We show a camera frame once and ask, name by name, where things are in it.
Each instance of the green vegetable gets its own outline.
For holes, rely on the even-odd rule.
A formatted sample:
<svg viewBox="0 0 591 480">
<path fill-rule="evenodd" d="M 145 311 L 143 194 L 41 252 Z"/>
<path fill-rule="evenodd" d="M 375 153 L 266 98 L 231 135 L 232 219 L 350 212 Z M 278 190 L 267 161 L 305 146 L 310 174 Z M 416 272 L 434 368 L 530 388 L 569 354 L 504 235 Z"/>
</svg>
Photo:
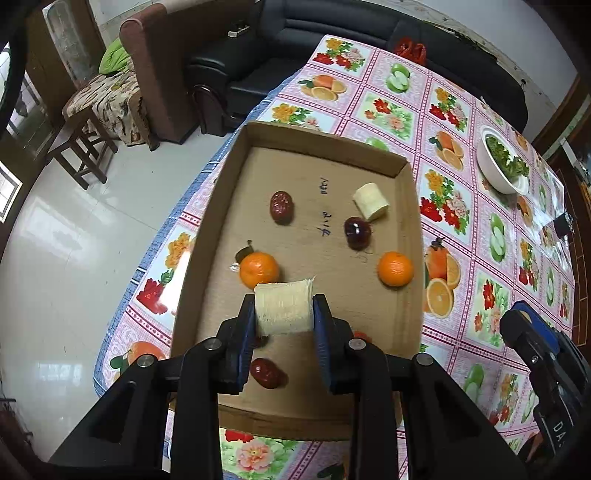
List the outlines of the green vegetable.
<svg viewBox="0 0 591 480">
<path fill-rule="evenodd" d="M 519 175 L 527 177 L 530 174 L 530 168 L 521 157 L 515 156 L 513 160 L 509 161 L 509 151 L 492 135 L 486 137 L 486 146 L 491 152 L 492 158 L 503 172 L 503 175 L 509 181 L 517 178 Z"/>
</svg>

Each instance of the screw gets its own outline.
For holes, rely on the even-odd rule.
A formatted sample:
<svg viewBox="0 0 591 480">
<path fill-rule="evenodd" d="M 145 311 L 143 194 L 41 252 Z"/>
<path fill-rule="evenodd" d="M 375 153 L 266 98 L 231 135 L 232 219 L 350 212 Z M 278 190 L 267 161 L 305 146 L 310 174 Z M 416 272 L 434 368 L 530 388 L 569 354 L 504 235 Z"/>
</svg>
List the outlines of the screw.
<svg viewBox="0 0 591 480">
<path fill-rule="evenodd" d="M 218 338 L 215 338 L 215 337 L 208 338 L 207 340 L 205 340 L 203 342 L 203 346 L 207 350 L 217 350 L 218 348 L 220 348 L 222 346 L 222 341 Z"/>
<path fill-rule="evenodd" d="M 433 364 L 433 357 L 428 353 L 420 353 L 417 355 L 417 363 L 424 367 L 428 367 Z"/>
<path fill-rule="evenodd" d="M 352 338 L 349 340 L 349 346 L 353 350 L 363 350 L 365 348 L 365 342 L 361 338 Z"/>
<path fill-rule="evenodd" d="M 138 365 L 141 368 L 149 367 L 154 363 L 154 356 L 146 353 L 138 358 Z"/>
</svg>

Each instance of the green pillow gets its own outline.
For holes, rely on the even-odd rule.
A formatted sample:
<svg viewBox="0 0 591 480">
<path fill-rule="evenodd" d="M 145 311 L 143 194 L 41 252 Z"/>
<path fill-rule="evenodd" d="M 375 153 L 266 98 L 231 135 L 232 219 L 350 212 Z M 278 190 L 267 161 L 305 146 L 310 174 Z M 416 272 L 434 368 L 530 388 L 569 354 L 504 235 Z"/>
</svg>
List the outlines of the green pillow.
<svg viewBox="0 0 591 480">
<path fill-rule="evenodd" d="M 121 40 L 117 37 L 103 55 L 103 59 L 100 61 L 99 73 L 107 75 L 108 73 L 127 70 L 128 58 L 129 53 L 125 51 Z"/>
</svg>

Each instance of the mandarin orange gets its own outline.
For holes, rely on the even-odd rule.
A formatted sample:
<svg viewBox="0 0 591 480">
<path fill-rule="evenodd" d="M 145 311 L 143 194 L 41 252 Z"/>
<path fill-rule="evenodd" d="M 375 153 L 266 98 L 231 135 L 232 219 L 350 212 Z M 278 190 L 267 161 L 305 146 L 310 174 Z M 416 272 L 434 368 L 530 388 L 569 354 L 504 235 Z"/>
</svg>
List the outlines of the mandarin orange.
<svg viewBox="0 0 591 480">
<path fill-rule="evenodd" d="M 252 290 L 259 283 L 278 282 L 279 273 L 279 265 L 265 252 L 253 252 L 240 262 L 240 280 Z"/>
<path fill-rule="evenodd" d="M 414 267 L 410 259 L 399 252 L 386 252 L 379 259 L 378 277 L 390 287 L 402 287 L 413 279 Z"/>
</svg>

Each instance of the table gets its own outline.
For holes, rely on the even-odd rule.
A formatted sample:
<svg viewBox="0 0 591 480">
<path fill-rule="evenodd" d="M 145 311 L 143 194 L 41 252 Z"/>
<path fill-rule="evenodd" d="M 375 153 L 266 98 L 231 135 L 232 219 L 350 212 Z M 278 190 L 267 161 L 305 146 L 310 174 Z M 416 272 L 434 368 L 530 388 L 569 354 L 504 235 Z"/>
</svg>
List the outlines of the table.
<svg viewBox="0 0 591 480">
<path fill-rule="evenodd" d="M 343 135 L 406 157 L 426 252 L 420 267 L 427 278 L 421 351 L 447 369 L 518 451 L 538 430 L 532 415 L 537 399 L 527 367 L 502 341 L 499 320 L 514 302 L 526 300 L 550 325 L 572 332 L 568 243 L 552 223 L 564 211 L 564 187 L 545 161 L 457 85 L 339 37 L 324 37 L 302 70 L 269 94 L 253 118 Z M 476 147 L 484 125 L 502 133 L 530 166 L 527 195 L 501 195 L 482 176 Z M 192 248 L 228 148 L 188 189 L 133 276 L 97 360 L 99 394 L 139 353 L 168 354 L 184 275 L 181 258 Z M 459 281 L 453 270 L 459 270 Z M 408 476 L 404 426 L 397 437 L 402 478 Z M 262 439 L 223 429 L 220 441 L 228 476 L 248 479 L 338 474 L 348 449 L 347 442 Z"/>
</svg>

